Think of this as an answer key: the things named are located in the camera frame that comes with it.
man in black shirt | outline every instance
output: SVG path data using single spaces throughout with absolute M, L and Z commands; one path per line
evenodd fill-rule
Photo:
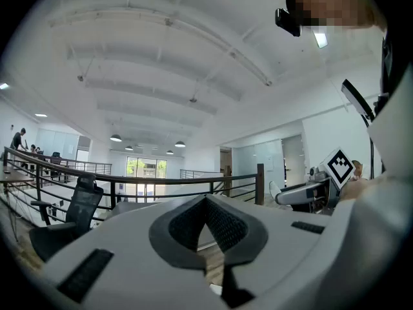
M 17 150 L 17 149 L 19 149 L 19 145 L 20 145 L 21 148 L 23 148 L 24 150 L 26 150 L 26 149 L 23 147 L 23 144 L 21 143 L 21 137 L 24 136 L 25 134 L 26 134 L 26 129 L 23 127 L 20 132 L 17 132 L 17 133 L 14 135 L 13 140 L 12 140 L 12 143 L 10 144 L 10 148 Z

window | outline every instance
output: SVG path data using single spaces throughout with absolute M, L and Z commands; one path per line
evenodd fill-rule
M 150 158 L 133 158 L 126 161 L 126 176 L 140 178 L 166 178 L 166 161 Z M 127 195 L 138 195 L 142 198 L 129 198 L 130 202 L 152 202 L 157 195 L 165 195 L 165 185 L 126 184 Z

doorway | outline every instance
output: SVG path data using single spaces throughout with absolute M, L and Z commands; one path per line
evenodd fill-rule
M 166 178 L 166 161 L 152 158 L 133 158 L 128 156 L 126 161 L 126 176 L 138 178 Z M 127 195 L 142 196 L 141 198 L 128 198 L 129 202 L 153 202 L 158 195 L 165 195 L 165 185 L 154 184 L 126 184 Z
M 220 148 L 220 173 L 224 177 L 232 176 L 232 149 L 228 147 Z
M 285 186 L 304 182 L 305 156 L 301 135 L 281 140 L 284 154 Z

chair armrest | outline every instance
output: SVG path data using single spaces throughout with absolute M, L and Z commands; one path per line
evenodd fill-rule
M 44 202 L 44 201 L 31 201 L 30 204 L 31 204 L 31 205 L 35 205 L 35 206 L 37 206 L 37 207 L 44 207 L 44 208 L 47 208 L 47 207 L 51 207 L 51 206 L 52 206 L 51 203 Z
M 54 225 L 47 225 L 47 229 L 49 231 L 61 231 L 61 230 L 70 230 L 76 227 L 76 223 L 62 223 L 62 224 L 54 224 Z

